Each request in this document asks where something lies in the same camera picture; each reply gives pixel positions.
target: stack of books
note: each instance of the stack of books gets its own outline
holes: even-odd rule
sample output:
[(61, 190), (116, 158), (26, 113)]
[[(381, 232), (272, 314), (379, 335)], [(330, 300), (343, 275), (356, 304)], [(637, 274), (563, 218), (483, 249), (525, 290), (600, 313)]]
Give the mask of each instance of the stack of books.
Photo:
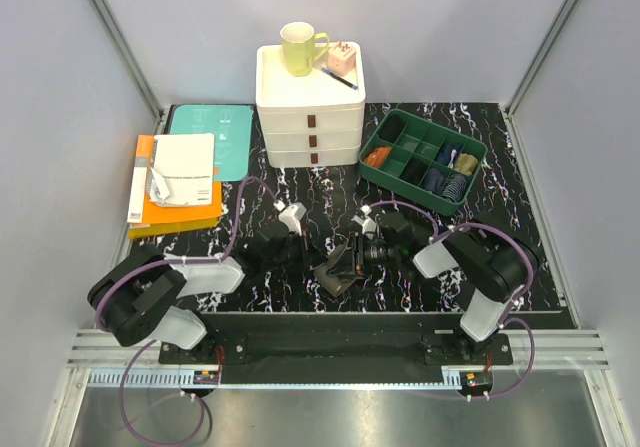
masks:
[(140, 135), (129, 197), (129, 238), (214, 227), (222, 215), (213, 134)]

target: green tray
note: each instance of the green tray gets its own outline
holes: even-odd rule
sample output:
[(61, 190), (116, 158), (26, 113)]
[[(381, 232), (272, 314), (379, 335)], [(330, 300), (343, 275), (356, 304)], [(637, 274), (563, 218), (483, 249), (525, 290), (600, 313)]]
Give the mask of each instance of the green tray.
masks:
[[(467, 190), (462, 200), (457, 203), (443, 199), (421, 187), (426, 171), (432, 167), (440, 170), (446, 178), (449, 178), (454, 172), (446, 165), (439, 164), (433, 160), (445, 142), (455, 145), (462, 144), (463, 153), (471, 154), (478, 159), (478, 166), (473, 174), (468, 177)], [(364, 163), (364, 159), (376, 147), (385, 145), (391, 146), (391, 152), (382, 167), (377, 169)], [(469, 195), (476, 176), (482, 168), (482, 162), (486, 155), (487, 146), (478, 140), (421, 119), (403, 110), (392, 109), (382, 119), (376, 131), (360, 152), (360, 175), (370, 182), (413, 200), (431, 210), (435, 210), (439, 214), (453, 215), (467, 201), (467, 195)], [(411, 158), (417, 158), (427, 165), (422, 180), (418, 185), (405, 182), (399, 178)]]

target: marble tabletop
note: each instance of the marble tabletop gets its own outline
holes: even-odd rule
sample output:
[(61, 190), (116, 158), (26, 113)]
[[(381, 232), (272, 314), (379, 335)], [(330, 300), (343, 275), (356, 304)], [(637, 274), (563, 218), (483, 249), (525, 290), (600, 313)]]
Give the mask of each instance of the marble tabletop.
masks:
[[(460, 223), (469, 220), (474, 212), (488, 210), (542, 248), (498, 104), (367, 104), (363, 144), (391, 108), (406, 110), (469, 135), (484, 142), (489, 149), (466, 205), (453, 217), (434, 214), (438, 224)], [(358, 225), (352, 217), (363, 203), (396, 199), (392, 192), (362, 179), (357, 165), (273, 169), (267, 161), (257, 114), (254, 114), (252, 126), (249, 175), (263, 179), (285, 202), (302, 202), (306, 206), (306, 227), (314, 244), (325, 252), (344, 242), (350, 231), (357, 230)], [(238, 184), (223, 184), (225, 212), (234, 212)], [(240, 241), (250, 238), (256, 228), (275, 218), (271, 203), (257, 184), (245, 189), (240, 208)], [(400, 207), (400, 210), (412, 219), (419, 217), (408, 209)], [(385, 209), (379, 208), (379, 211), (382, 213)], [(135, 241), (133, 248), (144, 242), (153, 242), (165, 253), (211, 256), (227, 245), (232, 221), (232, 215), (227, 214), (216, 228), (142, 239)], [(257, 280), (243, 282), (232, 294), (187, 297), (180, 300), (180, 306), (200, 312), (463, 311), (472, 293), (472, 285), (459, 270), (446, 272), (417, 286), (403, 278), (400, 272), (380, 267), (370, 278), (356, 283), (342, 297), (334, 299), (320, 287), (312, 274), (278, 268)], [(554, 281), (545, 260), (522, 309), (550, 311), (559, 307)]]

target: mug handle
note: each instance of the mug handle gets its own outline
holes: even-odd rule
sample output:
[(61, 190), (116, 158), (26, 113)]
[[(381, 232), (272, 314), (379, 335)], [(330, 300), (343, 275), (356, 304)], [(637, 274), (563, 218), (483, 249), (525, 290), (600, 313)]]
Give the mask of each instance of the mug handle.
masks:
[(313, 38), (314, 43), (316, 40), (319, 40), (319, 39), (327, 39), (327, 45), (325, 45), (323, 49), (318, 54), (316, 54), (315, 58), (313, 59), (314, 62), (327, 53), (327, 51), (329, 50), (329, 42), (331, 42), (326, 32), (321, 32), (320, 34), (316, 34)]

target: blue pen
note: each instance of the blue pen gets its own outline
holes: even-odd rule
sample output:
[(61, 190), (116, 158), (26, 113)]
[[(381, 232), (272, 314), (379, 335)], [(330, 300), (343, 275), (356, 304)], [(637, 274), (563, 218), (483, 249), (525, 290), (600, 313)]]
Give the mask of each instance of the blue pen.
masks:
[(329, 69), (327, 69), (326, 67), (322, 68), (322, 71), (333, 77), (334, 79), (336, 79), (339, 82), (342, 82), (344, 85), (346, 85), (347, 87), (351, 87), (353, 90), (358, 90), (358, 86), (357, 85), (353, 85), (351, 82), (349, 82), (348, 80), (344, 80), (342, 77), (340, 77), (339, 75), (334, 74), (333, 72), (331, 72)]

